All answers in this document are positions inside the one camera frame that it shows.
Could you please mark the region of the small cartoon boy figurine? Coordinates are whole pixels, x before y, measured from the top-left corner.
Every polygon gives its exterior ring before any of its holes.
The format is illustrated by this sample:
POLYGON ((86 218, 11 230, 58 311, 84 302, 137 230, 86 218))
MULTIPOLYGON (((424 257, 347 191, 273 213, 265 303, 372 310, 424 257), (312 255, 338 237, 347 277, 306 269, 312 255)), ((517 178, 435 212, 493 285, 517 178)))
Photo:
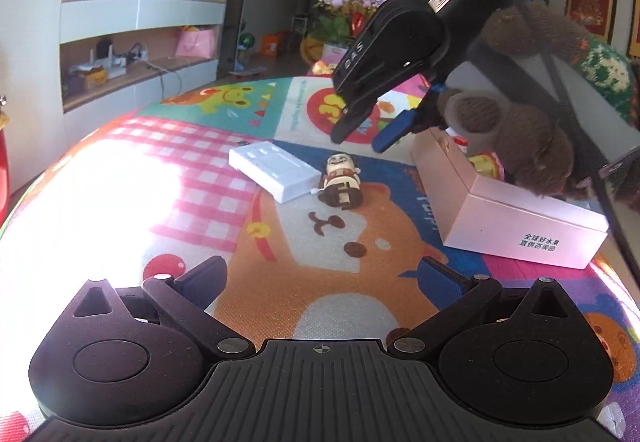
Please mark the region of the small cartoon boy figurine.
POLYGON ((356 159, 347 153, 335 153, 326 160, 318 199, 332 208, 356 209, 361 206, 361 170, 356 159))

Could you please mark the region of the white power strip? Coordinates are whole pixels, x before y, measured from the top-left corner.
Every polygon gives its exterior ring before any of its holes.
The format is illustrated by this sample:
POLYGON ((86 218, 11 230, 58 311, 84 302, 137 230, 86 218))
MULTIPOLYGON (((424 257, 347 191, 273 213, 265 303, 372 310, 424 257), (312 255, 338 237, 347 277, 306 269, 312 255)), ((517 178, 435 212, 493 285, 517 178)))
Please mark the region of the white power strip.
POLYGON ((318 188, 321 179, 318 169, 270 142, 232 148, 228 163, 279 204, 310 194, 318 188))

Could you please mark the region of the pink orchid flower pot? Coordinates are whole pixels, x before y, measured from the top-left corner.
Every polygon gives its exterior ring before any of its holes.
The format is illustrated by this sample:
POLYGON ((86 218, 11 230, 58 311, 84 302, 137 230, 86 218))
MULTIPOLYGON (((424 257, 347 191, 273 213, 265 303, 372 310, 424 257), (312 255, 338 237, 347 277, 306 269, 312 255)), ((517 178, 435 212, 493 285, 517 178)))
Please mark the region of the pink orchid flower pot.
POLYGON ((314 0, 312 38, 349 46, 387 0, 314 0))

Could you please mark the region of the pink cardboard gift box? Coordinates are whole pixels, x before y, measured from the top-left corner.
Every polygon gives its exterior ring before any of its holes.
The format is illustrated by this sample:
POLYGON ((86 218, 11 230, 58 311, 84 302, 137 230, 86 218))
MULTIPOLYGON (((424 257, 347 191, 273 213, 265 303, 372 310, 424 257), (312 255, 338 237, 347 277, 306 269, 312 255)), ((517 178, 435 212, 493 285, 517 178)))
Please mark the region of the pink cardboard gift box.
POLYGON ((447 247, 583 270, 608 236, 600 212, 482 176, 442 130, 418 134, 411 156, 447 247))

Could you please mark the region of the colourful cartoon play mat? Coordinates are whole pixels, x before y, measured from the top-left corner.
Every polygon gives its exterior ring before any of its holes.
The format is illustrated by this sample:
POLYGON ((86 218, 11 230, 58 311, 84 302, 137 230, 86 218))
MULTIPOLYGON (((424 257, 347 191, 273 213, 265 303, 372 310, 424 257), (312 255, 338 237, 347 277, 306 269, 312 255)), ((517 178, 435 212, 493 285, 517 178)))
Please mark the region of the colourful cartoon play mat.
POLYGON ((43 420, 28 381, 41 339, 86 280, 134 287, 180 276, 219 256, 207 311, 260 344, 267 338, 393 340, 448 306, 458 288, 421 266, 431 256, 508 286, 558 280, 612 355, 614 384, 600 419, 639 436, 639 294, 611 245, 580 270, 445 245, 410 142, 373 156, 369 143, 402 89, 346 143, 362 175, 362 205, 317 196, 279 204, 230 167, 228 153, 272 141, 314 168, 340 100, 314 77, 243 82, 162 100, 153 95, 109 122, 85 122, 70 151, 41 173, 1 230, 1 436, 21 441, 43 420))

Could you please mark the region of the pink gift bag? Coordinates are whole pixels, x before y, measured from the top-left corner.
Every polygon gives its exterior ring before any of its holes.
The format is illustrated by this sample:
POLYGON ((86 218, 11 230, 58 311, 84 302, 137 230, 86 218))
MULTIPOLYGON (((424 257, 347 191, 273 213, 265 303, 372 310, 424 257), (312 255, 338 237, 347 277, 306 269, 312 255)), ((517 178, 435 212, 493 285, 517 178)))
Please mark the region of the pink gift bag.
POLYGON ((212 60, 216 53, 217 31, 215 27, 182 28, 178 35, 175 56, 177 58, 206 58, 212 60))

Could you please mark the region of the white tv cabinet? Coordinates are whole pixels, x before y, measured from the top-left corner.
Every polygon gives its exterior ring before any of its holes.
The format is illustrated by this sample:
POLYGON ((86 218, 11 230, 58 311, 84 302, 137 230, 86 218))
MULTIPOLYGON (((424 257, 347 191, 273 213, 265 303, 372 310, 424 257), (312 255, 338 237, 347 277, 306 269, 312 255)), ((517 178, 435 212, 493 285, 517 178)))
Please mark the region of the white tv cabinet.
POLYGON ((141 42, 178 72, 171 92, 212 81, 216 62, 177 58, 178 30, 219 28, 226 0, 1 0, 2 133, 9 181, 20 188, 88 133, 160 98, 160 80, 130 66, 98 87, 85 64, 111 39, 115 54, 141 42))

